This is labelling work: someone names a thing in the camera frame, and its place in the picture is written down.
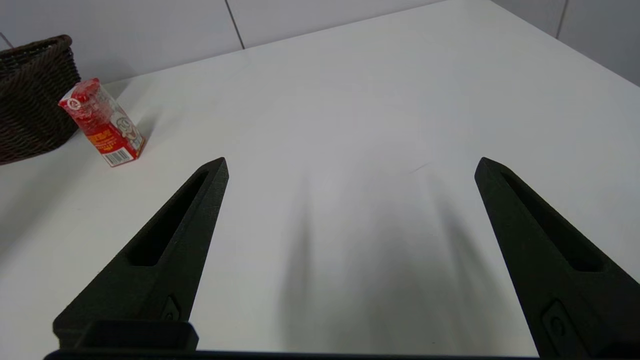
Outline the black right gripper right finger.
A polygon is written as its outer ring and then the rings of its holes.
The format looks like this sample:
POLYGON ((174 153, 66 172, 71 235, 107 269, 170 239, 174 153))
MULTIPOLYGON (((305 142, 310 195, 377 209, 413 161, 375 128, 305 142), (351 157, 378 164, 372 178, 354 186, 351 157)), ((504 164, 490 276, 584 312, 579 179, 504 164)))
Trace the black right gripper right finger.
POLYGON ((639 283, 507 166, 474 179, 539 356, 637 360, 639 283))

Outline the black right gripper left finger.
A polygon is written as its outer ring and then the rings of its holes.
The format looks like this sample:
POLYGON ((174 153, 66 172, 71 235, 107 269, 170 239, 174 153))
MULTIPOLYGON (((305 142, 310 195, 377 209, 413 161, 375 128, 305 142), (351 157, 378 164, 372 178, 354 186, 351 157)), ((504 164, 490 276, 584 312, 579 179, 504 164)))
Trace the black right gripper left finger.
POLYGON ((57 315, 59 346, 97 321, 188 321, 228 180, 223 157, 200 166, 57 315))

